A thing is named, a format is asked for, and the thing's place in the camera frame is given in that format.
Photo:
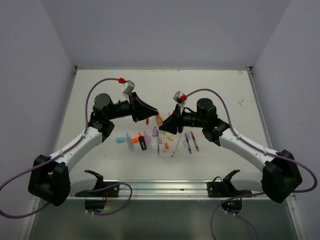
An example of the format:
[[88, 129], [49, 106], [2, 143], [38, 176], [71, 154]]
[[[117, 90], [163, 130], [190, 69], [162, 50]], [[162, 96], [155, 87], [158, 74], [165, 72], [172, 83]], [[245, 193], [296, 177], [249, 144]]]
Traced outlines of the purple highlighter cap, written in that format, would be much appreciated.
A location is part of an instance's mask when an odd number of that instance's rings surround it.
[[158, 130], [157, 127], [154, 127], [154, 128], [152, 129], [152, 136], [153, 136], [153, 137], [157, 137], [158, 135], [159, 135], [159, 130]]

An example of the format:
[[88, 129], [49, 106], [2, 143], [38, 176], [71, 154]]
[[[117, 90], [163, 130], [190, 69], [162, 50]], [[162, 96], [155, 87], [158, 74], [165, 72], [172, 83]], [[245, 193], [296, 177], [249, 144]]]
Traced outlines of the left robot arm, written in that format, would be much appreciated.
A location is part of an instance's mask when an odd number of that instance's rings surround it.
[[110, 136], [115, 127], [114, 119], [131, 116], [134, 122], [139, 122], [158, 113], [136, 92], [117, 103], [113, 103], [107, 93], [98, 94], [90, 120], [79, 136], [50, 156], [41, 154], [34, 160], [28, 192], [54, 206], [61, 205], [72, 192], [70, 172], [87, 153]]

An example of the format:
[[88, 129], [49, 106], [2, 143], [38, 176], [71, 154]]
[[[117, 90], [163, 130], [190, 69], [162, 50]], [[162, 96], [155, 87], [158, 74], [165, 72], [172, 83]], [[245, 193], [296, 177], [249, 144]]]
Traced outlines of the orange highlighter cap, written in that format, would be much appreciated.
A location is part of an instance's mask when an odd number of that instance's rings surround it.
[[136, 143], [139, 142], [139, 139], [138, 139], [137, 137], [135, 137], [135, 138], [133, 138], [131, 141], [132, 141], [133, 144], [136, 144]]

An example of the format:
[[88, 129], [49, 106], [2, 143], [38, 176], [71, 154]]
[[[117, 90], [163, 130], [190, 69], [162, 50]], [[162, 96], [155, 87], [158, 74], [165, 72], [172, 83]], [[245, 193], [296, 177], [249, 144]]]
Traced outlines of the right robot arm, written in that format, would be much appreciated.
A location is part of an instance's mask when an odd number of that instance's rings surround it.
[[201, 128], [209, 142], [236, 153], [258, 169], [258, 172], [240, 172], [236, 169], [221, 182], [209, 182], [208, 190], [213, 191], [211, 197], [263, 192], [272, 201], [282, 203], [303, 181], [289, 151], [278, 152], [234, 133], [230, 124], [218, 117], [216, 106], [208, 98], [197, 101], [196, 111], [177, 104], [159, 129], [176, 135], [182, 133], [185, 127]]

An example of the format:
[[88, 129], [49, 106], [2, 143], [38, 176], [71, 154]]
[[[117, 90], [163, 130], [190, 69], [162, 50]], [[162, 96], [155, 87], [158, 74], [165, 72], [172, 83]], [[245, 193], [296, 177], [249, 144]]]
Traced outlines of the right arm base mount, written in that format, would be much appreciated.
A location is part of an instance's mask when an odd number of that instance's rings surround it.
[[[212, 181], [206, 183], [206, 189], [209, 198], [231, 198], [231, 197], [238, 197], [242, 195], [249, 195], [252, 192], [246, 189], [237, 189], [231, 183], [231, 180], [234, 176], [236, 176], [240, 170], [233, 170], [224, 178], [220, 176], [215, 177]], [[238, 197], [232, 200], [229, 200], [223, 203], [222, 208], [232, 214], [238, 214], [243, 206], [242, 198]]]

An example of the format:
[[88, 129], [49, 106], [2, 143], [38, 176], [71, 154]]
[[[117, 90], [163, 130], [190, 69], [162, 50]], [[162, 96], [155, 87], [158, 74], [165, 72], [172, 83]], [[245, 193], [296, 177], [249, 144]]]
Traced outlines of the purple highlighter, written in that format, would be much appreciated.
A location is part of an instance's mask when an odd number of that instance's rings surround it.
[[143, 137], [144, 137], [144, 141], [145, 141], [145, 144], [146, 144], [146, 148], [148, 150], [152, 149], [152, 140], [151, 140], [150, 135], [146, 131], [144, 131], [143, 132]]

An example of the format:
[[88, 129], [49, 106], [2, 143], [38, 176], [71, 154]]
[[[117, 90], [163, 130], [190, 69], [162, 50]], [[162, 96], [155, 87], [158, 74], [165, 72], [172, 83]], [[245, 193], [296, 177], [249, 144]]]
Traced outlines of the red gel pen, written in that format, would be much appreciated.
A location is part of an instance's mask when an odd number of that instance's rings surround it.
[[190, 134], [191, 134], [191, 138], [192, 138], [192, 141], [194, 143], [195, 149], [196, 149], [197, 152], [199, 152], [200, 149], [199, 149], [198, 143], [196, 141], [195, 135], [194, 135], [194, 133], [192, 131], [190, 131]]

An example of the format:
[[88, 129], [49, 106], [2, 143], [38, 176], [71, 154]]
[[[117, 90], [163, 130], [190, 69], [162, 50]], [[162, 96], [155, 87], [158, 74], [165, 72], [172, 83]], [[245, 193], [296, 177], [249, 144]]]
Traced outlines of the blue gel pen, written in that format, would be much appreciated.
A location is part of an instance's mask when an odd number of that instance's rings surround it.
[[189, 154], [192, 154], [192, 150], [191, 150], [188, 134], [185, 132], [184, 136], [185, 136], [185, 141], [186, 141], [186, 145], [187, 145], [187, 148], [188, 148], [188, 152], [189, 152]]

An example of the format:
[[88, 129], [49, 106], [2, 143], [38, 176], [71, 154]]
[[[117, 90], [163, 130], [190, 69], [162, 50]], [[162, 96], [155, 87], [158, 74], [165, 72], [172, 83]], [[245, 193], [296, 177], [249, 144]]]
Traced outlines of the light blue highlighter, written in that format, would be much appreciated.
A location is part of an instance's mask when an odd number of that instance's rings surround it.
[[132, 142], [132, 138], [128, 133], [126, 133], [125, 139], [126, 139], [126, 142], [127, 142], [129, 150], [131, 152], [133, 152], [135, 150], [135, 147], [134, 147], [134, 144]]

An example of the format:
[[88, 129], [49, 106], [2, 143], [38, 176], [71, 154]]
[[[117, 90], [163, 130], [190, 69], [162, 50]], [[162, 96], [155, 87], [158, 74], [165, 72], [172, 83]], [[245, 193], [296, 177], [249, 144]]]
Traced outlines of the black orange highlighter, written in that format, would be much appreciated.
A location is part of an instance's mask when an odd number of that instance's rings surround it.
[[142, 150], [142, 151], [145, 151], [145, 150], [147, 149], [147, 146], [146, 146], [145, 138], [144, 138], [144, 136], [142, 135], [142, 133], [139, 133], [139, 134], [138, 134], [138, 141], [139, 141], [141, 150]]

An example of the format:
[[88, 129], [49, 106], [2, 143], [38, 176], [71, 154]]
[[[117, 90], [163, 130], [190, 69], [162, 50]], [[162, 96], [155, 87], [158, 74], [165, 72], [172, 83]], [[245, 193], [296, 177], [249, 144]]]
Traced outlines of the clear purple gel pen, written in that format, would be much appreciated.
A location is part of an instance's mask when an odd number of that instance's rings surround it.
[[159, 133], [157, 133], [156, 140], [157, 140], [157, 154], [160, 155], [160, 136], [159, 136]]

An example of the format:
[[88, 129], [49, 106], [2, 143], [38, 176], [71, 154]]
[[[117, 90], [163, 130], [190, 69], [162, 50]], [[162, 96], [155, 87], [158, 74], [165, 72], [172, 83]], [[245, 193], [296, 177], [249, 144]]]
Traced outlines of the white orange marker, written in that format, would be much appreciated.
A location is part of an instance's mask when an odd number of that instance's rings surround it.
[[170, 145], [170, 143], [169, 143], [168, 141], [167, 141], [167, 146], [168, 146], [168, 150], [169, 150], [170, 157], [173, 158], [173, 157], [174, 157], [174, 154], [173, 154], [171, 145]]

